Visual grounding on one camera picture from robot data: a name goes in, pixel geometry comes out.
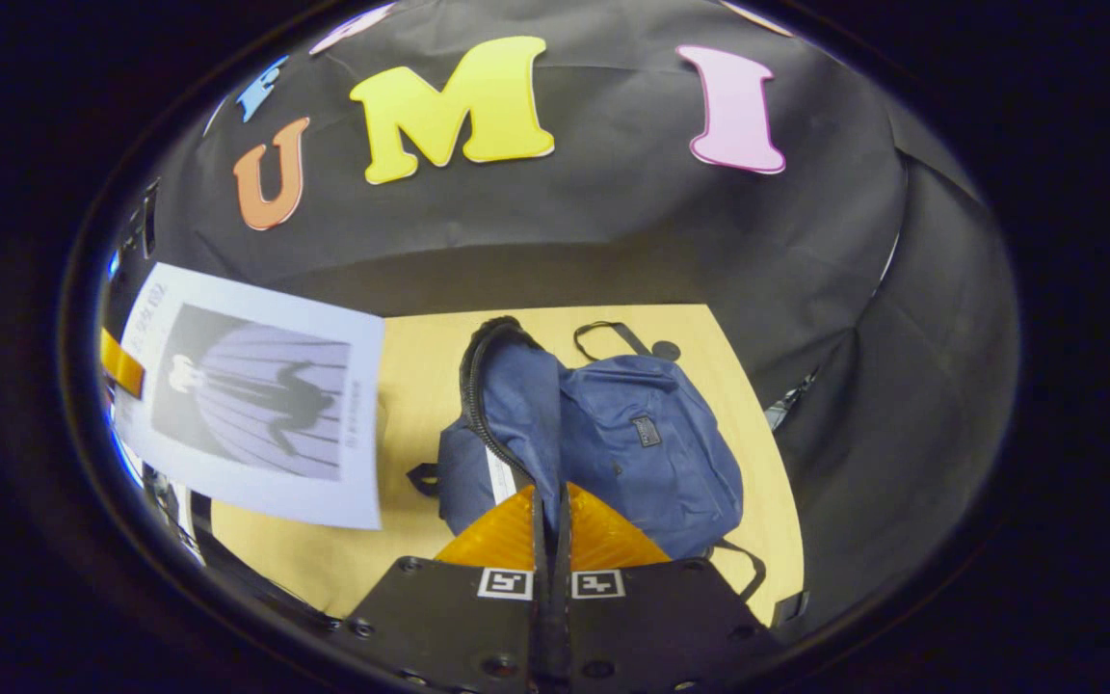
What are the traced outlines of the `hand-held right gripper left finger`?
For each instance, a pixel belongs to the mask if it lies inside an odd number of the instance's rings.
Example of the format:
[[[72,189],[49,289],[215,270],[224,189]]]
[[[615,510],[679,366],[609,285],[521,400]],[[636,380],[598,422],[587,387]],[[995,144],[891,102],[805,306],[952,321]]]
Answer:
[[[542,502],[521,489],[437,559],[396,559],[343,621],[343,648],[423,693],[532,693]]]

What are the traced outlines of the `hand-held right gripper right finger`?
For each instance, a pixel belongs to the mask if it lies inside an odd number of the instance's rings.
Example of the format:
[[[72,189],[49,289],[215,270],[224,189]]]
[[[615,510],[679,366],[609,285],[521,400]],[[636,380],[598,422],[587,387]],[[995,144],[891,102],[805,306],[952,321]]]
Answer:
[[[561,493],[555,678],[564,693],[727,693],[780,643],[705,559],[574,570],[613,510]]]

